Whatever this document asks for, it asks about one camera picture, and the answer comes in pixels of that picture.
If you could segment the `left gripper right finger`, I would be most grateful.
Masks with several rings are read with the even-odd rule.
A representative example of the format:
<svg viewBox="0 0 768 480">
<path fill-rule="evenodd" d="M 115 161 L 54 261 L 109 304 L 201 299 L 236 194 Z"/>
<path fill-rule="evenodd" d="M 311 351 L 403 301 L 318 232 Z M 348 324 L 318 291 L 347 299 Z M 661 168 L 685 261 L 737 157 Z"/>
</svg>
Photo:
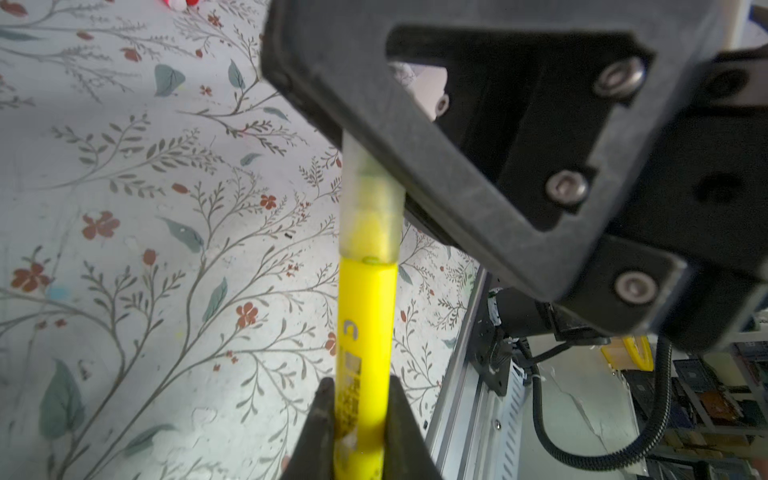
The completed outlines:
<svg viewBox="0 0 768 480">
<path fill-rule="evenodd" d="M 383 479 L 440 480 L 400 380 L 389 383 Z"/>
</svg>

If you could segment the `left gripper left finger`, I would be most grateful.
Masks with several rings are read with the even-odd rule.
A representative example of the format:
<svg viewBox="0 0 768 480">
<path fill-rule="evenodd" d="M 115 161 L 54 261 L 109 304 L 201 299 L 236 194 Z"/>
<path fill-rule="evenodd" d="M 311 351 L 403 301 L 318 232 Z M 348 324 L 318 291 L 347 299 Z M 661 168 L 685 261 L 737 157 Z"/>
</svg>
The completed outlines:
<svg viewBox="0 0 768 480">
<path fill-rule="evenodd" d="M 330 480 L 333 473 L 335 383 L 320 381 L 282 480 Z"/>
</svg>

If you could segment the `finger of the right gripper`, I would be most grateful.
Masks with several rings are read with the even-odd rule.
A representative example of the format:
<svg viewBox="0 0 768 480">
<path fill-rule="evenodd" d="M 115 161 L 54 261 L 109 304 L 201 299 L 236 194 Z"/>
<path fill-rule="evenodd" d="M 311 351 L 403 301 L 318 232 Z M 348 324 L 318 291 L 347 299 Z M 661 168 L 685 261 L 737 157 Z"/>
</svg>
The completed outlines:
<svg viewBox="0 0 768 480">
<path fill-rule="evenodd" d="M 565 298 L 722 39 L 715 1 L 275 1 L 262 70 L 349 132 L 432 227 Z M 389 63 L 443 67 L 431 121 Z"/>
</svg>

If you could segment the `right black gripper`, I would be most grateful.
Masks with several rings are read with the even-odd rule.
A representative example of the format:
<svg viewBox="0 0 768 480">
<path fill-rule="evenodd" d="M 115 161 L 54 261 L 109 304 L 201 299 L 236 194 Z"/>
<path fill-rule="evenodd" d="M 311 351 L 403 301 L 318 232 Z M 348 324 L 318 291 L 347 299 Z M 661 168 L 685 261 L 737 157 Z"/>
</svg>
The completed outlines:
<svg viewBox="0 0 768 480">
<path fill-rule="evenodd" d="M 575 323 L 588 341 L 655 333 L 690 353 L 730 343 L 767 299 L 767 50 L 719 54 L 665 129 L 565 298 L 497 296 L 510 337 Z"/>
</svg>

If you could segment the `yellow highlighter pen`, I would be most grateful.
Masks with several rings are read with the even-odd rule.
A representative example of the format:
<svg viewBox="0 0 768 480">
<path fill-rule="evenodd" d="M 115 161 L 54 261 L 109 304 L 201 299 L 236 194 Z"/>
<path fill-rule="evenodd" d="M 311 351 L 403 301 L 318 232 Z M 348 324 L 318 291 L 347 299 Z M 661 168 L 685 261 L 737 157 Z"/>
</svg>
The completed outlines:
<svg viewBox="0 0 768 480">
<path fill-rule="evenodd" d="M 340 262 L 333 468 L 337 479 L 383 477 L 397 267 Z"/>
</svg>

